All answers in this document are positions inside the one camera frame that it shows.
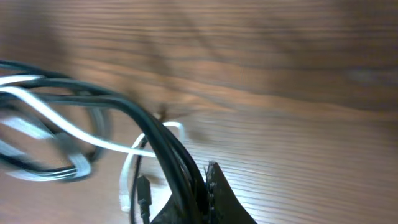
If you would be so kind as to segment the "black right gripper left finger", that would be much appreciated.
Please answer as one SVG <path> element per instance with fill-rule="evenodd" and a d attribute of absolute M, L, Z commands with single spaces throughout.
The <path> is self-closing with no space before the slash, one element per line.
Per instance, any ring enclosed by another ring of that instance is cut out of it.
<path fill-rule="evenodd" d="M 187 218 L 185 215 L 187 211 L 182 212 L 178 209 L 174 200 L 174 195 L 171 195 L 167 203 L 154 217 L 150 224 L 194 224 L 198 223 L 199 219 L 193 220 Z"/>

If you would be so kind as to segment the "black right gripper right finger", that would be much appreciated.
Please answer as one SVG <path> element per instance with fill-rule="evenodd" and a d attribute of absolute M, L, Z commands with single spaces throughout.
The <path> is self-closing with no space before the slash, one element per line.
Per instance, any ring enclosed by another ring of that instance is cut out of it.
<path fill-rule="evenodd" d="M 256 224 L 236 198 L 219 164 L 210 161 L 206 172 L 209 193 L 210 223 Z"/>

